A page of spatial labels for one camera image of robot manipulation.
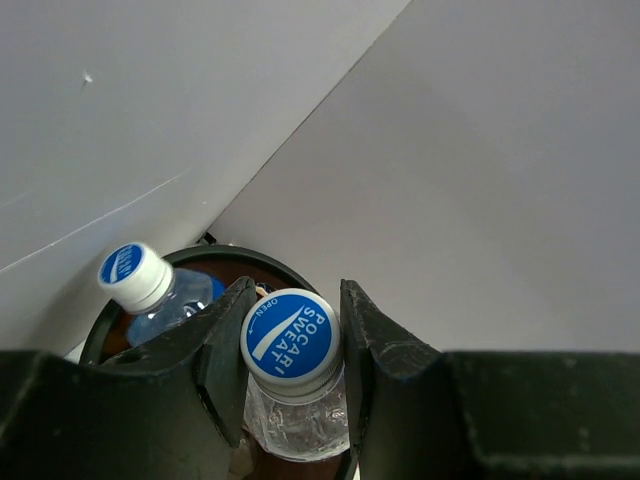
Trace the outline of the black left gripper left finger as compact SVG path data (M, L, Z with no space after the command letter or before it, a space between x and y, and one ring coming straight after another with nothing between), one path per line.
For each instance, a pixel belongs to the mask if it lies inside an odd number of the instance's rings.
M97 365L1 355L5 479L223 479L239 444L239 352L254 282L236 280L182 325Z

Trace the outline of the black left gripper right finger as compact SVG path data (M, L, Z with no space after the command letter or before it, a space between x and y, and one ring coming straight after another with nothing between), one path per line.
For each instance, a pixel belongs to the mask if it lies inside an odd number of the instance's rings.
M635 479L639 358L440 352L340 286L351 464L364 479Z

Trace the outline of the clear bottle blue-white cap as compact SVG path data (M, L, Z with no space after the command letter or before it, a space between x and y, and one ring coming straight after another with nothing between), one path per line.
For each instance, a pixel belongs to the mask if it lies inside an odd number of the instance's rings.
M297 288L262 297L239 346L249 372L244 423L263 450L318 462L349 449L341 325L327 301Z

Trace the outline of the blue label clear bottle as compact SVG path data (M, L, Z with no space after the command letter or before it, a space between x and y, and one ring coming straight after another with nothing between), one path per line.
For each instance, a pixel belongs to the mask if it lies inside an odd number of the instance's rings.
M218 278L174 267L139 242L127 243L104 259L98 284L133 316L126 330L126 339L133 347L184 323L225 290Z

